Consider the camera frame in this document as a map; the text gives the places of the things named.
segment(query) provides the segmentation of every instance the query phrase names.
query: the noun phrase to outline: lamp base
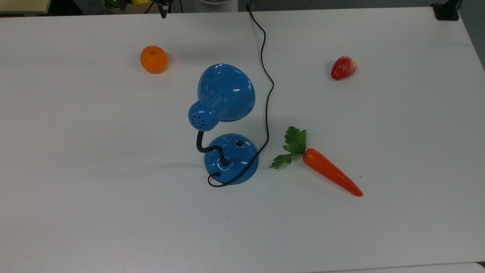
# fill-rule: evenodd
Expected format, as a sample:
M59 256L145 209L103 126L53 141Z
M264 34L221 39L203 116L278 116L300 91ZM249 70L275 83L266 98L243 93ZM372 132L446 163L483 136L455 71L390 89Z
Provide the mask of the lamp base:
M222 166L217 151L206 153L204 162L209 174L217 172L221 174L220 176L213 176L216 181L221 183L227 183L238 176L258 152L254 144L248 138L238 134L219 136L210 143L210 146L212 145L219 145L222 147L224 157L226 158L226 166ZM240 184L251 178L258 168L258 161L259 159L256 158L251 167L249 167L240 178L232 182L231 185Z

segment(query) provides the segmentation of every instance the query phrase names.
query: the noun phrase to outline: blue desk lamp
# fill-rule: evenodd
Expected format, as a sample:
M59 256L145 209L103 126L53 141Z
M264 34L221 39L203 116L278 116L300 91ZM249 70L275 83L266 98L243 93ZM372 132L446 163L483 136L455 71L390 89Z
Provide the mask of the blue desk lamp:
M197 98L198 101L190 107L189 122L199 131L197 149L205 153L207 172L223 184L239 184L248 180L258 167L256 158L245 171L258 152L248 138L226 134L217 137L204 148L202 137L204 132L214 129L220 121L236 121L253 110L256 100L253 84L238 68L217 64L207 68L200 77Z

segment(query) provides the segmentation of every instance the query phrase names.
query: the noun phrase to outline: lamp shade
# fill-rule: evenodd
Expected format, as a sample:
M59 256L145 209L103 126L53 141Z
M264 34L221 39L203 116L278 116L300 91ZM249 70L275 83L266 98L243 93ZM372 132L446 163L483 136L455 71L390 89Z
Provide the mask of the lamp shade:
M198 101L189 109L189 122L199 131L210 131L220 121L230 122L247 116L256 96L249 78L227 64L207 68L197 88Z

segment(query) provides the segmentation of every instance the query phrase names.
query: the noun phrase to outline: black flexible neck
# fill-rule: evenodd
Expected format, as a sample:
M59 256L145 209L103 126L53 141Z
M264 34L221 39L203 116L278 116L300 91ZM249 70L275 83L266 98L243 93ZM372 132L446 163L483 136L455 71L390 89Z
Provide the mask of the black flexible neck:
M209 146L209 147L202 147L202 137L204 136L204 132L203 131L199 131L199 133L197 134L197 150L201 153L208 153L210 151L214 151L214 150L217 150L217 152L219 153L219 158L221 159L221 164L223 167L226 166L226 158L224 157L224 153L222 152L222 147L219 146L219 145L213 145L213 146Z

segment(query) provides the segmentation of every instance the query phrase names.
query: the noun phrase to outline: orange carrot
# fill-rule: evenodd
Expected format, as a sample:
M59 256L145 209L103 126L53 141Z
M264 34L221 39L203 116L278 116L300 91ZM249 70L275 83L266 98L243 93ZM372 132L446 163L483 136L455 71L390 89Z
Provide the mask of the orange carrot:
M341 170L332 164L323 154L315 149L308 149L303 155L303 162L325 176L330 181L346 189L355 196L362 196L362 191Z

